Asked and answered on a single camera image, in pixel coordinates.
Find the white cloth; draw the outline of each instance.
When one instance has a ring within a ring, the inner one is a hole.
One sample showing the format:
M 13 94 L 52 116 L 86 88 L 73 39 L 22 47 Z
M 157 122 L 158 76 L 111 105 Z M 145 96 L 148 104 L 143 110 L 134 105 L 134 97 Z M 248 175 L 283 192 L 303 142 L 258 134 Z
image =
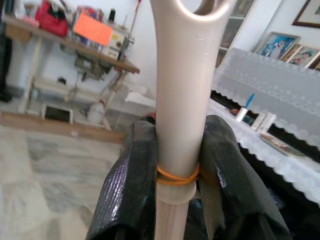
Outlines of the white cloth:
M 212 89 L 320 150 L 320 71 L 233 48 L 215 71 Z
M 303 192 L 305 197 L 320 207 L 320 164 L 308 157 L 295 158 L 286 156 L 265 143 L 259 133 L 253 131 L 244 122 L 237 122 L 224 106 L 213 101 L 209 102 L 208 115 L 223 118 L 232 128 L 237 142 L 259 161 L 273 168 L 273 171 L 292 183 L 293 187 Z

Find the orange rubber band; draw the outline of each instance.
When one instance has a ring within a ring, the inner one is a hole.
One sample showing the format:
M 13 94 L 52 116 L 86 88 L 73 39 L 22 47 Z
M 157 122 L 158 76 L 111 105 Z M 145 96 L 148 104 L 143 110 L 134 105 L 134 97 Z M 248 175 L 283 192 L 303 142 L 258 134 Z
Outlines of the orange rubber band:
M 157 182 L 159 184 L 163 184 L 163 185 L 170 185 L 170 186 L 182 186 L 182 185 L 187 185 L 190 184 L 194 181 L 196 181 L 198 179 L 198 175 L 199 175 L 199 164 L 196 166 L 196 169 L 194 171 L 194 173 L 188 177 L 188 178 L 184 178 L 184 177 L 179 177 L 179 176 L 175 176 L 172 175 L 170 173 L 165 172 L 164 170 L 162 170 L 159 165 L 157 167 L 157 170 L 160 174 L 162 174 L 163 176 L 165 176 L 166 178 L 170 179 L 170 180 L 164 180 L 164 179 L 160 179 L 159 177 L 157 178 Z

